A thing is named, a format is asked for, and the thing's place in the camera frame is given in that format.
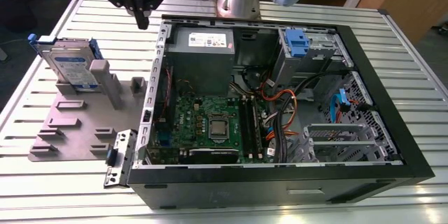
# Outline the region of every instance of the floor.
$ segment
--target floor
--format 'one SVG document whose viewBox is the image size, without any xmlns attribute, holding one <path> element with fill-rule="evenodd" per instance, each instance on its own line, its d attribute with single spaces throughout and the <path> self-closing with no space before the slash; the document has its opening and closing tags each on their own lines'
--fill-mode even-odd
<svg viewBox="0 0 448 224">
<path fill-rule="evenodd" d="M 31 2 L 31 9 L 38 18 L 38 27 L 31 31 L 13 33 L 0 27 L 0 48 L 9 55 L 7 61 L 0 61 L 0 110 L 37 57 L 37 53 L 26 41 L 29 34 L 47 35 L 51 33 L 70 1 L 35 0 Z M 23 40 L 3 45 L 3 42 L 18 39 Z M 442 82 L 448 86 L 448 36 L 442 36 L 437 30 L 431 30 L 417 47 Z"/>
</svg>

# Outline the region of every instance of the slotted worktable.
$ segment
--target slotted worktable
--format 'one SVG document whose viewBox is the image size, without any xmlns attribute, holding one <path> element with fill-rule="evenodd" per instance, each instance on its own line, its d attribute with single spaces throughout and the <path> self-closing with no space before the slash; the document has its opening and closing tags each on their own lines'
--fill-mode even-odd
<svg viewBox="0 0 448 224">
<path fill-rule="evenodd" d="M 119 79 L 149 79 L 161 16 L 167 13 L 215 16 L 215 3 L 166 0 L 153 13 L 149 30 L 142 31 L 134 17 L 107 0 L 73 0 L 53 35 L 97 38 Z M 103 161 L 29 161 L 57 96 L 55 74 L 38 57 L 0 114 L 0 220 L 65 218 L 81 223 L 117 223 L 134 218 L 134 222 L 129 219 L 134 224 L 147 224 L 146 219 L 163 223 L 448 222 L 447 90 L 391 18 L 377 10 L 305 5 L 286 8 L 273 3 L 262 3 L 262 16 L 353 27 L 437 177 L 351 205 L 154 211 L 131 189 L 103 189 Z"/>
</svg>

